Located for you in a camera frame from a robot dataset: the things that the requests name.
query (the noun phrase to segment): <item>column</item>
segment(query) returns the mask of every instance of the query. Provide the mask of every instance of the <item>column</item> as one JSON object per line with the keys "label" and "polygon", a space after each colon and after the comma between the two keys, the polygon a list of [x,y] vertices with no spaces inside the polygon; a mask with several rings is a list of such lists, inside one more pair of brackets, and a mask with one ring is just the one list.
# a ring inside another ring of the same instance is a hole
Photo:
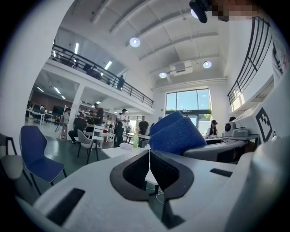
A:
{"label": "column", "polygon": [[50,57],[57,30],[72,3],[73,0],[39,3],[19,25],[2,57],[0,131],[13,137],[19,155],[19,133],[24,125],[31,89]]}
{"label": "column", "polygon": [[69,120],[68,120],[67,140],[71,140],[71,138],[68,136],[68,132],[73,130],[73,121],[77,116],[77,111],[80,107],[82,92],[84,88],[85,88],[85,85],[82,83],[78,86],[77,93],[72,103],[72,110],[71,110],[71,113],[69,115]]}

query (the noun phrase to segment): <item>floor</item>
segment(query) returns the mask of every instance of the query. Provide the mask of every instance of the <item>floor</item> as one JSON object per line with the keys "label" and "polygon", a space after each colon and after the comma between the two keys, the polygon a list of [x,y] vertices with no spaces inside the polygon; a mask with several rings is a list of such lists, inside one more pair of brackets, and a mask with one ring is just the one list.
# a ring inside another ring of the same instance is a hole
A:
{"label": "floor", "polygon": [[[79,168],[83,167],[86,164],[87,161],[87,153],[85,149],[81,149],[79,158],[77,158],[77,152],[78,152],[78,145],[72,144],[71,141],[68,140],[62,140],[58,138],[57,133],[55,133],[55,129],[57,126],[50,123],[44,123],[44,125],[36,124],[33,122],[25,122],[26,125],[36,125],[38,126],[42,133],[47,138],[47,146],[45,149],[45,156],[55,160],[57,162],[65,164],[65,170],[67,175],[70,175],[71,173],[77,171]],[[103,149],[105,148],[111,148],[113,146],[113,143],[104,143]],[[108,157],[98,150],[99,155],[99,162],[102,160],[108,159]],[[91,155],[89,159],[89,163],[96,162],[97,158],[95,155]],[[61,173],[55,180],[54,183],[61,181],[64,179],[63,173]],[[40,189],[40,192],[44,193],[47,189],[51,187],[49,183],[46,183],[37,177],[35,177],[36,183]],[[34,187],[34,185],[29,185],[26,178],[22,175],[17,181],[15,181],[16,190],[21,195],[21,197],[27,201],[30,204],[33,204],[37,198],[39,197],[39,194]],[[150,183],[147,184],[148,189],[154,189],[154,186]],[[158,196],[158,199],[163,202],[164,197],[163,195]],[[161,218],[162,216],[162,209],[163,205],[156,199],[156,196],[150,197],[150,205],[154,213],[158,218]]]}

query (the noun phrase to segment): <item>railing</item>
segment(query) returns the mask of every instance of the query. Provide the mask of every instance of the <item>railing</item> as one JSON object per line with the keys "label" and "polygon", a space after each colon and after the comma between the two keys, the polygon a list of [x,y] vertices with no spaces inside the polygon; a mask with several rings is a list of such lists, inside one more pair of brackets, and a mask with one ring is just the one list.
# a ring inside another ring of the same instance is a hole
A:
{"label": "railing", "polygon": [[251,38],[246,58],[237,80],[227,95],[230,105],[243,93],[258,72],[271,43],[270,25],[260,17],[252,20]]}
{"label": "railing", "polygon": [[51,59],[86,73],[87,75],[90,75],[91,77],[94,77],[107,85],[127,93],[129,96],[139,99],[142,103],[145,103],[150,107],[153,106],[153,101],[150,98],[126,83],[123,79],[117,77],[110,71],[105,70],[93,61],[77,55],[70,50],[54,44],[51,50]]}

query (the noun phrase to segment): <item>round ceiling light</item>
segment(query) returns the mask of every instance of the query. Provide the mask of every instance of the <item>round ceiling light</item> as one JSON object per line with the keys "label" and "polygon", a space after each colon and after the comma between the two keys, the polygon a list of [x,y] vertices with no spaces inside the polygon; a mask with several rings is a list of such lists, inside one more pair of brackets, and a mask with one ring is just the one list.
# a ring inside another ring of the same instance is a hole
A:
{"label": "round ceiling light", "polygon": [[192,15],[193,17],[195,17],[196,19],[198,19],[198,16],[196,15],[196,13],[194,12],[193,9],[191,9],[191,15]]}
{"label": "round ceiling light", "polygon": [[212,63],[210,62],[210,61],[205,61],[204,63],[203,63],[203,67],[204,68],[210,68],[212,66]]}
{"label": "round ceiling light", "polygon": [[167,73],[165,73],[165,72],[161,72],[161,73],[159,74],[159,77],[160,77],[160,78],[166,78],[166,77],[167,77]]}
{"label": "round ceiling light", "polygon": [[129,43],[134,48],[137,48],[140,46],[140,40],[138,38],[131,38]]}

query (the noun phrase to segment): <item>chair leg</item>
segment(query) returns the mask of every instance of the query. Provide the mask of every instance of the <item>chair leg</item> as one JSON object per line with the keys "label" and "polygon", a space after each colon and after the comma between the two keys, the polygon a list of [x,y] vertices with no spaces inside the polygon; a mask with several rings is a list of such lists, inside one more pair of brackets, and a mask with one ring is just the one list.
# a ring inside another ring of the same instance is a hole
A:
{"label": "chair leg", "polygon": [[79,156],[80,156],[80,150],[81,150],[81,143],[80,143],[80,146],[79,146],[79,148],[78,148],[77,157],[79,157]]}
{"label": "chair leg", "polygon": [[30,185],[32,185],[30,179],[28,178],[27,174],[24,172],[24,170],[22,171],[23,175],[25,176],[25,178],[27,179],[27,181],[29,182]]}
{"label": "chair leg", "polygon": [[68,177],[66,172],[65,172],[65,170],[64,170],[64,168],[63,168],[63,174],[64,174],[64,177]]}
{"label": "chair leg", "polygon": [[32,181],[33,181],[33,183],[34,183],[34,185],[35,185],[35,187],[36,187],[37,192],[41,195],[41,192],[40,192],[40,190],[39,190],[39,188],[38,188],[38,186],[37,186],[37,184],[36,184],[36,182],[35,182],[35,179],[34,179],[33,174],[30,173],[30,175],[31,175]]}

